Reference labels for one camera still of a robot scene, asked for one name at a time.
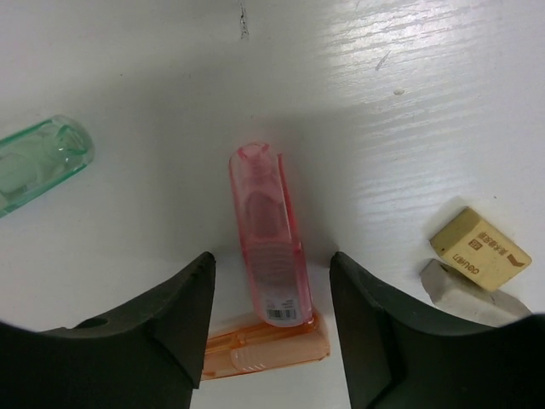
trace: eraser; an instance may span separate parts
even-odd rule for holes
[[[465,320],[502,326],[531,315],[515,297],[503,291],[485,291],[438,260],[432,260],[420,276],[424,290],[437,308]]]
[[[466,208],[430,240],[451,267],[487,291],[495,291],[531,264],[513,241]]]

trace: barcode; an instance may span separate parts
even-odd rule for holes
[[[267,315],[270,320],[294,320],[297,312],[294,309],[268,309]]]

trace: white table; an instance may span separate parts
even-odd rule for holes
[[[203,383],[192,409],[349,407],[327,262],[342,249],[428,302],[427,238],[471,205],[534,258],[506,289],[545,309],[541,0],[0,3],[4,135],[56,113],[81,174],[0,221],[0,318],[76,325],[218,260],[213,327],[250,311],[227,160],[282,151],[332,355]]]

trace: yellow eraser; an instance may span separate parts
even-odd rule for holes
[[[531,263],[498,229],[466,208],[429,240],[447,264],[487,291],[495,291]]]

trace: pink translucent plastic object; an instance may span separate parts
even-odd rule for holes
[[[251,143],[235,152],[229,170],[255,312],[275,326],[312,321],[307,265],[282,156],[265,143]]]

